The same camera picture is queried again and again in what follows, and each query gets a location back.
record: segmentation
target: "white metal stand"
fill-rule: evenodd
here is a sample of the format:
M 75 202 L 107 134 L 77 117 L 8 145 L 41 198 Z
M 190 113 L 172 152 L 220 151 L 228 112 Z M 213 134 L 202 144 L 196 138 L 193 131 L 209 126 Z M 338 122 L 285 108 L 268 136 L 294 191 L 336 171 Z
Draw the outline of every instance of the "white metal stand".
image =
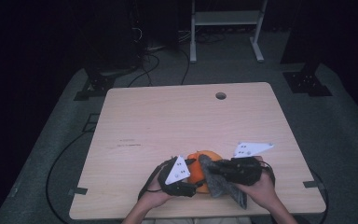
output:
M 192 1 L 191 8 L 191 42 L 190 42 L 190 61 L 195 63 L 197 61 L 196 52 L 196 26 L 198 25 L 243 25 L 256 24 L 255 36 L 250 38 L 252 48 L 255 52 L 255 57 L 259 63 L 264 62 L 264 57 L 261 54 L 260 47 L 257 41 L 261 31 L 264 14 L 267 7 L 268 0 L 262 0 L 260 10 L 249 11 L 209 11 L 197 12 L 196 0 Z

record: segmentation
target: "table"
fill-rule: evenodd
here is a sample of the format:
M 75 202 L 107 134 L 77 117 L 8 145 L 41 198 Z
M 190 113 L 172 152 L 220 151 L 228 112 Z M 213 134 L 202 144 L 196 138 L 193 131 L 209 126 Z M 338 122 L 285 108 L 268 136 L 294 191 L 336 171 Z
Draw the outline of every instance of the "table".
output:
M 312 181 L 268 83 L 112 89 L 105 98 L 70 210 L 73 219 L 124 218 L 157 165 L 170 157 L 212 150 L 232 157 L 238 142 L 273 143 L 260 156 L 274 169 L 276 190 L 291 213 L 322 213 Z M 268 214 L 248 199 L 241 209 L 229 196 L 178 197 L 146 217 L 233 217 Z
M 251 45 L 255 53 L 255 57 L 259 63 L 264 62 L 263 54 L 258 47 L 258 37 L 263 24 L 264 14 L 268 0 L 262 0 L 260 10 L 246 11 L 197 11 L 196 0 L 192 0 L 191 8 L 191 40 L 190 40 L 190 61 L 197 62 L 196 48 L 196 26 L 198 25 L 244 25 L 255 24 L 255 36 L 250 37 Z

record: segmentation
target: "hole in table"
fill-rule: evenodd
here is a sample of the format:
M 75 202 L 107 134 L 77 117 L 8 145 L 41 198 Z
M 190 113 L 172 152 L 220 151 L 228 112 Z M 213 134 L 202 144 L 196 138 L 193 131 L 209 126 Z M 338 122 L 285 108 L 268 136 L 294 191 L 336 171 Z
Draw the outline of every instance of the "hole in table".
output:
M 216 94 L 216 98 L 219 99 L 219 100 L 224 100 L 224 99 L 226 99 L 226 97 L 227 97 L 226 94 L 223 93 L 223 92 L 218 92 Z

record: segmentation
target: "gray carpet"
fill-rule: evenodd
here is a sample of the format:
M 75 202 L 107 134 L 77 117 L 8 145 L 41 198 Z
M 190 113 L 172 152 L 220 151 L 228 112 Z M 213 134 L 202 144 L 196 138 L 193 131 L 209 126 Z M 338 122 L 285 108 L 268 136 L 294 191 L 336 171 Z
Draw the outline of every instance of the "gray carpet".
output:
M 225 40 L 212 45 L 198 45 L 198 62 L 189 66 L 184 84 L 268 82 L 309 167 L 322 178 L 328 190 L 325 223 L 358 223 L 358 106 L 337 74 L 324 65 L 318 68 L 316 75 L 333 96 L 309 97 L 290 91 L 282 72 L 298 71 L 303 64 L 280 64 L 288 35 L 261 33 L 259 45 L 264 63 L 256 61 L 249 34 L 226 35 Z M 189 45 L 183 44 L 181 49 L 188 54 Z M 149 73 L 151 84 L 180 85 L 187 67 L 185 54 L 166 49 L 154 55 L 159 58 L 159 65 Z M 152 68 L 156 62 L 156 58 L 145 56 L 145 69 Z M 143 72 L 139 69 L 118 78 L 115 88 L 127 87 Z M 0 223 L 62 223 L 49 208 L 45 192 L 50 167 L 60 155 L 48 185 L 48 195 L 57 215 L 70 223 L 115 223 L 114 220 L 74 221 L 68 216 L 72 189 L 77 186 L 92 139 L 92 133 L 82 130 L 90 114 L 100 113 L 103 106 L 103 97 L 74 101 L 86 80 L 87 75 L 81 69 L 66 87 L 1 207 Z M 149 79 L 143 76 L 131 86 L 148 85 Z M 97 119 L 98 116 L 92 116 L 86 129 L 92 129 Z M 310 223 L 319 223 L 322 216 L 303 217 Z M 257 224 L 271 223 L 269 217 L 252 217 L 252 220 Z

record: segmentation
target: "orange object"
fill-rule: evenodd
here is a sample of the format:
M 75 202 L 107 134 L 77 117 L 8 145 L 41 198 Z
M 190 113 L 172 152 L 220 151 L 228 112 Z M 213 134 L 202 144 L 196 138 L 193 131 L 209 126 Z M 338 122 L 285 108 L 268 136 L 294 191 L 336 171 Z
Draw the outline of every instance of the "orange object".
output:
M 187 178 L 187 182 L 195 184 L 205 179 L 204 173 L 202 172 L 201 164 L 199 162 L 200 155 L 207 155 L 212 161 L 220 161 L 223 158 L 210 150 L 197 151 L 196 153 L 187 156 L 188 159 L 196 159 L 193 163 L 188 165 L 188 171 L 190 171 L 190 177 Z M 204 183 L 201 187 L 197 188 L 198 193 L 209 193 L 208 186 Z

